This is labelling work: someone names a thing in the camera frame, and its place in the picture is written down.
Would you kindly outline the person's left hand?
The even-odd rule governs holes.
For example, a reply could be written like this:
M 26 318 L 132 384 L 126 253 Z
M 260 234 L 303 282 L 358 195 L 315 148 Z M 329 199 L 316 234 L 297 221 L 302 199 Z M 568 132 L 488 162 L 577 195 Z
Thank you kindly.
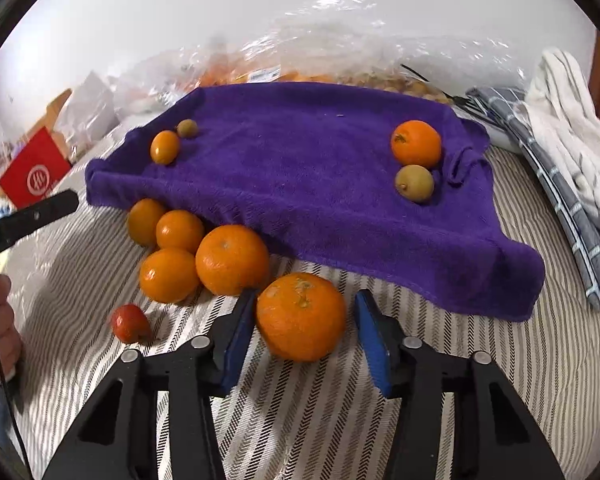
M 22 355 L 22 340 L 15 326 L 15 313 L 8 303 L 12 282 L 0 274 L 0 361 L 5 376 L 16 369 Z

